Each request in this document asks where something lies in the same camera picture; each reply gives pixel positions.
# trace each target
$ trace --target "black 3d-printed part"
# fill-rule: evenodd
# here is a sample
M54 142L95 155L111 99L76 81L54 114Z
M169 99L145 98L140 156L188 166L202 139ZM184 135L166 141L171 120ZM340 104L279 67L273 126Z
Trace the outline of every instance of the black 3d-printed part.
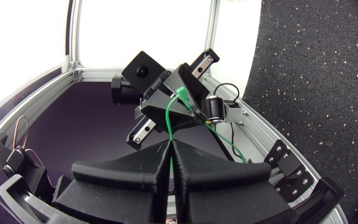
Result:
M296 221L296 215L268 182L268 164L226 161L177 140L173 147L179 222Z

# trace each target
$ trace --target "wire bundle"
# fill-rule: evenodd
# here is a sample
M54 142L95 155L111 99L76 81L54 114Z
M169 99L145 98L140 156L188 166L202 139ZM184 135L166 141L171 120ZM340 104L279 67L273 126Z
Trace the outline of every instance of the wire bundle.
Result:
M216 87L216 89L218 89L218 87L219 86L221 86L221 85L227 85L227 84L230 84L230 85L233 85L233 84L231 84L231 83L222 83L222 84L220 84L220 85L218 85L217 87ZM166 120L166 122L167 122L167 129L168 129L168 134L169 134L169 140L173 140L173 134L172 134L172 127L171 127L171 122L170 122L170 120L169 120L169 108L171 107L171 105L172 105L172 103L175 101L175 100L177 100L178 98L180 98L180 95L176 95L175 97L173 97L172 98L172 100L169 102L169 104L168 104L168 106L167 106L167 109L165 110L165 120ZM204 124L207 128L209 128L213 133L215 133L216 135L218 135L220 138L222 138L223 140L225 140L227 143L229 143L231 146L232 146L232 149L235 149L238 153L239 153L239 157L241 158L241 161L243 162L243 163L246 163L246 160L244 159L244 156L242 155L242 153L241 153L241 151L235 146L235 145L233 145L233 143L232 142L230 142L229 140L227 140L226 138L224 138L223 136L221 136L218 132L216 132L209 124L207 124L207 123L205 123Z

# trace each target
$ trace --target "black rubber surface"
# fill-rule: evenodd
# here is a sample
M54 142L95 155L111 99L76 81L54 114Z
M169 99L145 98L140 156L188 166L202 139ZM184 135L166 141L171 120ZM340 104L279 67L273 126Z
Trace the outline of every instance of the black rubber surface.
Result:
M358 208L358 1L262 1L243 100Z

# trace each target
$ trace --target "small motor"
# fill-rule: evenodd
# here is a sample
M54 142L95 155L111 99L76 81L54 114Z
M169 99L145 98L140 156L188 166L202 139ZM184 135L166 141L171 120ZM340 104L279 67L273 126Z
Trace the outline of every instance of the small motor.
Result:
M218 96L209 96L206 99L207 121L211 123L220 123L225 120L225 110L223 99Z
M128 80L119 75L111 80L111 96L114 105L139 105L142 97Z

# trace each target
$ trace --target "camera lens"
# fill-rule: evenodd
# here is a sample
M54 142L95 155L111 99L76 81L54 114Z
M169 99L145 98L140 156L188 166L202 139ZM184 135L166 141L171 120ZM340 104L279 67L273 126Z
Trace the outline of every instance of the camera lens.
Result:
M136 69L136 75L139 77L146 77L149 74L149 69L146 66L140 66Z

